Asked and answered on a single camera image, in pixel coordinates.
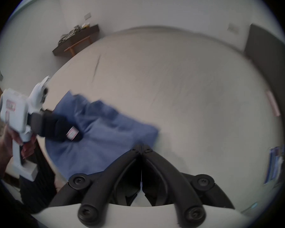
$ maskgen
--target white handheld device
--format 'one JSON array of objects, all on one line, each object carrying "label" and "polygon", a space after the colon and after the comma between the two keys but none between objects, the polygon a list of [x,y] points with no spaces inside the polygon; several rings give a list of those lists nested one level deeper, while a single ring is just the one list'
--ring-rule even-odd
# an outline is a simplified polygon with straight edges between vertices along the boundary
[{"label": "white handheld device", "polygon": [[[46,88],[50,76],[38,83],[30,96],[27,97],[13,89],[4,90],[0,97],[0,118],[9,127],[19,133],[23,142],[28,142],[32,136],[32,130],[28,125],[28,117],[33,112],[40,112],[42,104],[47,96]],[[34,181],[37,173],[37,164],[28,160],[22,160],[21,146],[13,140],[13,167],[20,176]]]}]

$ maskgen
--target dark wooden table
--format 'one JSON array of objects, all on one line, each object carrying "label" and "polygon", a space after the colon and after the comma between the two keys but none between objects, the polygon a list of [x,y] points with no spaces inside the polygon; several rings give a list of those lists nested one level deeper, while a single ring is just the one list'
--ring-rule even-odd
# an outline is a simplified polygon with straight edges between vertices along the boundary
[{"label": "dark wooden table", "polygon": [[74,45],[75,43],[79,42],[80,40],[86,38],[87,36],[90,36],[90,40],[92,42],[95,42],[99,36],[99,26],[94,25],[92,27],[85,28],[85,29],[81,30],[80,32],[75,33],[69,39],[67,39],[65,42],[63,42],[59,46],[57,46],[53,50],[53,54],[55,56],[62,56],[64,54],[69,55],[70,53],[67,51],[65,52],[65,50],[67,48],[71,47],[72,45]]}]

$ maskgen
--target blue towel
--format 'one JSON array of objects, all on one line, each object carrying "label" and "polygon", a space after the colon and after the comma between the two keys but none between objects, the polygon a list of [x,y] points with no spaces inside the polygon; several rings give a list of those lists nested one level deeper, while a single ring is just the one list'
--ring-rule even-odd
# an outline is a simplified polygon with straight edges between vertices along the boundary
[{"label": "blue towel", "polygon": [[70,92],[53,112],[67,117],[83,133],[79,142],[46,139],[46,150],[66,180],[76,173],[103,171],[137,143],[153,147],[158,135],[151,125],[124,116],[101,101],[90,103]]}]

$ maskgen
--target wall outlet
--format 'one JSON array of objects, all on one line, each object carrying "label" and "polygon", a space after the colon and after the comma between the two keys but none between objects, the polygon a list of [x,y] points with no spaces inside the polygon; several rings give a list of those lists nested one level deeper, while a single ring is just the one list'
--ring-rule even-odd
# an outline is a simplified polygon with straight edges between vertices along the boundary
[{"label": "wall outlet", "polygon": [[3,76],[2,76],[2,73],[0,72],[0,81],[3,80]]},{"label": "wall outlet", "polygon": [[229,23],[227,30],[237,35],[239,34],[239,27],[235,24]]},{"label": "wall outlet", "polygon": [[91,17],[91,13],[87,13],[85,16],[84,16],[84,19],[87,20],[88,18]]}]

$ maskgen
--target black pants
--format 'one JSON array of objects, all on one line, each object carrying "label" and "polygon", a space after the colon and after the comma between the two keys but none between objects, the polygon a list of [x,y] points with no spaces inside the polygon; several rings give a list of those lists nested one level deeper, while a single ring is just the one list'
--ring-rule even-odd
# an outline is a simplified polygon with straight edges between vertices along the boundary
[{"label": "black pants", "polygon": [[37,141],[34,154],[29,156],[27,160],[38,165],[38,174],[35,181],[29,181],[20,176],[20,194],[24,208],[29,213],[35,214],[47,208],[57,194],[54,185],[55,174],[43,156]]}]

